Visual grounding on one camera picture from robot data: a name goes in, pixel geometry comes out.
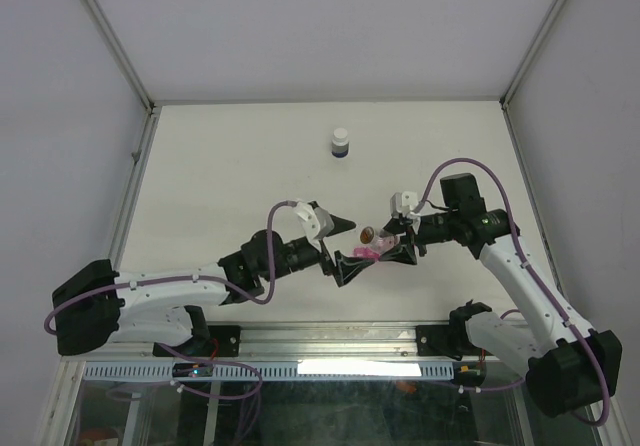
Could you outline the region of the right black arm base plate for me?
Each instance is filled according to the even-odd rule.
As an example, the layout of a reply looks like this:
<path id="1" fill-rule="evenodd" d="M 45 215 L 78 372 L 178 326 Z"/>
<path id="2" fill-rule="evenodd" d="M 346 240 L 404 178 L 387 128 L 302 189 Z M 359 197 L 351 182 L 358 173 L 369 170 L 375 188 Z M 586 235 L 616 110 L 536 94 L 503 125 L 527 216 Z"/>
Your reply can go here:
<path id="1" fill-rule="evenodd" d="M 459 331 L 448 324 L 422 324 L 415 327 L 417 355 L 446 356 L 460 361 L 475 349 L 465 342 Z"/>

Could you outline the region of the pink pill organizer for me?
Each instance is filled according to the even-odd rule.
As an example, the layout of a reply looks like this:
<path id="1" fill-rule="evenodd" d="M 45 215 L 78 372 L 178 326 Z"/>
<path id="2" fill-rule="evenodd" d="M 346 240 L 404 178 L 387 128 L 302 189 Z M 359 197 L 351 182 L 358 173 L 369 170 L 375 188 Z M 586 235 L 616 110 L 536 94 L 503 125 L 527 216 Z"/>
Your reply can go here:
<path id="1" fill-rule="evenodd" d="M 379 261 L 380 257 L 393 249 L 393 246 L 364 245 L 353 249 L 352 256 L 361 259 Z"/>

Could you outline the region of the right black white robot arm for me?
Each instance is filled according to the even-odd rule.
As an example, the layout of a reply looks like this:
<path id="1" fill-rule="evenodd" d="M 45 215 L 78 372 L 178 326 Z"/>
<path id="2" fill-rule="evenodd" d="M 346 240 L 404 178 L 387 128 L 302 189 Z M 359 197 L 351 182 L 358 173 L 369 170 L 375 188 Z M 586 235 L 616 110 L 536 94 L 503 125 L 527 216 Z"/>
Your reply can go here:
<path id="1" fill-rule="evenodd" d="M 608 405 L 622 356 L 617 336 L 597 331 L 546 284 L 508 212 L 487 209 L 472 174 L 445 177 L 440 186 L 440 213 L 420 214 L 423 204 L 414 192 L 392 196 L 384 229 L 399 242 L 382 260 L 414 265 L 427 246 L 456 242 L 497 279 L 528 328 L 521 330 L 488 305 L 469 301 L 450 312 L 447 333 L 432 341 L 432 348 L 456 360 L 474 349 L 493 354 L 523 378 L 548 417 L 595 402 Z"/>

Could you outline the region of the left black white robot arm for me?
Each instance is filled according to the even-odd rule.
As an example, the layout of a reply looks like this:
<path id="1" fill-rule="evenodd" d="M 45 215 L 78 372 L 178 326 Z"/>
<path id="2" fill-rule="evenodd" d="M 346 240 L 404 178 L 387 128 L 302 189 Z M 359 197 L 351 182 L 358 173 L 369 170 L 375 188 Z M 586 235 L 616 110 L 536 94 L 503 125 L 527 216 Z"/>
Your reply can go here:
<path id="1" fill-rule="evenodd" d="M 114 343 L 165 344 L 201 353 L 210 339 L 204 307 L 264 306 L 274 299 L 277 280 L 313 267 L 345 286 L 373 265 L 372 258 L 326 248 L 326 238 L 355 226 L 315 202 L 285 200 L 271 208 L 265 229 L 212 264 L 124 274 L 108 258 L 94 260 L 54 290 L 44 330 L 55 337 L 62 356 Z"/>

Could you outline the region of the clear pill bottle orange cap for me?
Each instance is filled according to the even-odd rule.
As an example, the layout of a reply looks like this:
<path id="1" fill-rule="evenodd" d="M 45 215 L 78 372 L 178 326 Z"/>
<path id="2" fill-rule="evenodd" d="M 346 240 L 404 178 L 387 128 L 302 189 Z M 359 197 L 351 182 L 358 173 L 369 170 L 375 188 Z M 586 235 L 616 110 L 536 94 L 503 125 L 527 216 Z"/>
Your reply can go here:
<path id="1" fill-rule="evenodd" d="M 359 235 L 362 245 L 377 254 L 383 254 L 394 248 L 399 238 L 388 231 L 371 226 L 364 227 Z"/>

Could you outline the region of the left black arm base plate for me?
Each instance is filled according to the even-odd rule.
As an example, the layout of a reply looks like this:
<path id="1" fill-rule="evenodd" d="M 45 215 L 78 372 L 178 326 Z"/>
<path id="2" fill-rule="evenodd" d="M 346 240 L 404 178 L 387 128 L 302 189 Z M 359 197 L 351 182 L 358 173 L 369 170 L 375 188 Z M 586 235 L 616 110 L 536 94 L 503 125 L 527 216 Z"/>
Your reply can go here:
<path id="1" fill-rule="evenodd" d="M 184 356 L 237 358 L 241 344 L 240 325 L 205 325 L 195 328 L 191 336 L 171 349 Z"/>

